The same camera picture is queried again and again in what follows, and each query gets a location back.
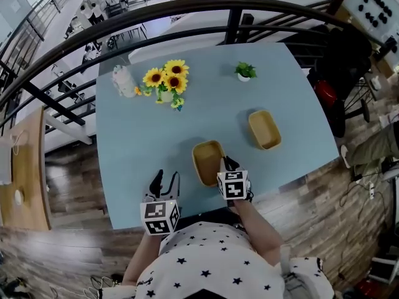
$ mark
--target white shirt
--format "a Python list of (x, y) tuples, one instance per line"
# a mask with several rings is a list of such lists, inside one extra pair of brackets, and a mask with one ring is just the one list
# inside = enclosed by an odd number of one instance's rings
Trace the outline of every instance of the white shirt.
[[(230, 225), (195, 223), (169, 235), (160, 249), (136, 289), (119, 286), (103, 298), (183, 299), (197, 292), (206, 298), (206, 292), (213, 292), (228, 299), (283, 299), (280, 265), (269, 265), (253, 250), (248, 235)], [(334, 291), (319, 265), (317, 258), (290, 260), (291, 272), (306, 276), (319, 298), (331, 299)]]
[(88, 7), (85, 7), (84, 10), (80, 10), (80, 11), (81, 11), (81, 13), (83, 13), (85, 15), (85, 17), (87, 19), (90, 19), (93, 15), (93, 10), (89, 9)]
[(92, 9), (95, 17), (100, 17), (102, 15), (100, 6), (98, 4)]

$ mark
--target floor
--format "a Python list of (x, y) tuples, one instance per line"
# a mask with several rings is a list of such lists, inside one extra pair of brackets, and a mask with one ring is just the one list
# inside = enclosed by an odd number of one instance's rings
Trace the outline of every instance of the floor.
[[(356, 145), (377, 131), (378, 116), (392, 109), (392, 100), (370, 102), (371, 122), (357, 116), (337, 144)], [(107, 207), (103, 196), (97, 145), (67, 146), (46, 156), (46, 178), (53, 216), (79, 214)], [(266, 194), (259, 212), (292, 246), (296, 256), (324, 260), (324, 272), (336, 290), (362, 279), (378, 251), (378, 235), (392, 220), (392, 188), (377, 174), (374, 200), (368, 190), (350, 184), (341, 159)], [(90, 276), (123, 273), (142, 237), (141, 228), (112, 230), (109, 218), (77, 222), (50, 232), (0, 229), (4, 264), (0, 272), (24, 277), (36, 298), (78, 298), (91, 286)]]

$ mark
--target black metal railing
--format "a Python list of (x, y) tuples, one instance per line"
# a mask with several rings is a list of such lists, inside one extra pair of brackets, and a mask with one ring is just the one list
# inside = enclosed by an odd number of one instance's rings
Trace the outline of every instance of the black metal railing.
[[(45, 33), (53, 18), (61, 12), (68, 0), (39, 0), (31, 11), (16, 27), (0, 49), (0, 94), (11, 82), (31, 64), (40, 43), (44, 41)], [(7, 67), (15, 74), (4, 69)], [(13, 96), (11, 101), (0, 110), (0, 120), (7, 112), (13, 111), (19, 103), (21, 93)]]
[[(44, 88), (38, 89), (35, 87), (31, 80), (40, 74), (43, 70), (50, 67), (53, 63), (62, 59), (66, 55), (71, 52), (77, 50), (78, 48), (85, 46), (89, 42), (95, 41), (99, 38), (105, 37), (113, 32), (120, 31), (122, 29), (132, 27), (143, 22), (151, 21), (154, 19), (166, 17), (166, 16), (174, 16), (182, 13), (191, 13), (191, 12), (201, 12), (201, 11), (213, 11), (213, 10), (229, 10), (229, 18), (228, 23), (225, 26), (217, 26), (217, 27), (204, 27), (200, 29), (192, 29), (187, 31), (174, 32), (171, 34), (165, 34), (158, 37), (153, 37), (148, 40), (141, 40), (138, 42), (134, 42), (130, 45), (126, 45), (123, 47), (119, 47), (117, 50), (113, 50), (106, 54), (102, 54), (99, 57), (89, 60), (82, 65), (64, 73), (60, 77), (57, 77), (55, 80), (49, 82)], [(276, 0), (178, 0), (178, 1), (170, 1), (164, 2), (161, 4), (156, 4), (152, 6), (143, 7), (140, 9), (136, 9), (133, 11), (126, 12), (119, 16), (108, 19), (100, 24), (96, 24), (95, 26), (89, 27), (88, 29), (72, 36), (68, 40), (54, 47), (52, 50), (48, 51), (43, 57), (39, 60), (35, 61), (31, 66), (29, 66), (25, 72), (16, 77), (10, 86), (5, 89), (5, 91), (0, 95), (0, 107), (5, 105), (9, 100), (15, 96), (17, 92), (21, 90), (28, 91), (32, 97), (28, 98), (24, 103), (21, 103), (17, 107), (15, 107), (11, 112), (9, 112), (2, 122), (0, 122), (0, 127), (4, 126), (8, 120), (10, 120), (15, 114), (17, 114), (23, 107), (32, 102), (35, 98), (38, 98), (42, 101), (46, 108), (53, 108), (58, 113), (56, 116), (64, 115), (68, 118), (65, 123), (76, 122), (80, 125), (83, 125), (85, 122), (83, 117), (92, 114), (95, 112), (95, 109), (92, 108), (89, 111), (81, 115), (76, 115), (72, 112), (78, 106), (73, 105), (72, 107), (66, 108), (59, 104), (59, 102), (65, 97), (70, 96), (73, 93), (82, 90), (83, 88), (90, 87), (94, 85), (95, 81), (90, 81), (84, 85), (81, 85), (71, 91), (69, 94), (64, 94), (63, 96), (52, 99), (46, 92), (51, 88), (55, 87), (59, 83), (63, 82), (65, 79), (72, 77), (73, 75), (79, 73), (80, 71), (87, 69), (95, 64), (101, 63), (113, 57), (125, 54), (127, 52), (131, 52), (135, 49), (143, 48), (148, 45), (157, 44), (164, 41), (180, 39), (183, 37), (191, 37), (198, 36), (202, 34), (215, 34), (220, 32), (225, 32), (224, 42), (223, 44), (233, 44), (233, 43), (245, 43), (247, 42), (243, 37), (246, 37), (249, 32), (294, 32), (300, 34), (308, 34), (315, 36), (326, 36), (328, 33), (312, 30), (312, 29), (301, 29), (294, 26), (287, 25), (269, 25), (267, 22), (263, 22), (263, 24), (247, 24), (245, 19), (250, 19), (250, 14), (244, 14), (243, 11), (250, 10), (258, 10), (258, 11), (273, 11), (279, 12), (286, 16), (294, 16), (294, 17), (305, 17), (307, 19), (316, 19), (320, 20), (324, 23), (331, 24), (333, 26), (337, 26), (340, 28), (351, 27), (352, 25), (342, 22), (336, 19), (334, 16), (327, 14), (325, 12), (321, 12), (316, 9), (312, 9), (311, 7), (300, 6), (296, 4), (292, 4), (289, 2), (282, 2)], [(382, 42), (374, 39), (372, 36), (364, 33), (365, 36), (374, 43), (378, 45), (385, 46)], [(93, 103), (95, 101), (95, 97), (90, 97), (84, 101), (82, 105)]]

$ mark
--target yellow flower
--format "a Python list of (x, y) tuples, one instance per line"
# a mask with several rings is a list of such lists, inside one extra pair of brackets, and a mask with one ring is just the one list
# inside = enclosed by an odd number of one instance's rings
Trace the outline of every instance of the yellow flower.
[(147, 74), (143, 77), (143, 82), (145, 82), (147, 87), (159, 87), (163, 82), (164, 76), (164, 71), (155, 67), (151, 70), (148, 70)]
[(142, 91), (140, 90), (139, 87), (135, 87), (135, 93), (136, 93), (137, 95), (141, 95), (141, 94), (142, 94)]
[(167, 75), (165, 76), (165, 86), (169, 92), (173, 89), (176, 90), (177, 94), (182, 94), (187, 87), (187, 80), (184, 77), (174, 77)]
[(185, 65), (184, 60), (170, 60), (165, 64), (165, 72), (167, 75), (174, 77), (186, 77), (189, 67)]

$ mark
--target rectangular wooden dish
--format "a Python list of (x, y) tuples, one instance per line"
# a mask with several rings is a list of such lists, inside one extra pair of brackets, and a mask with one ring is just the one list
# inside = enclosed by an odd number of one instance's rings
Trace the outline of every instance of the rectangular wooden dish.
[(201, 183), (213, 187), (218, 184), (220, 160), (224, 156), (222, 146), (217, 141), (200, 143), (193, 148), (193, 161)]
[(252, 113), (248, 118), (248, 122), (256, 144), (261, 150), (269, 150), (281, 143), (279, 129), (268, 111)]

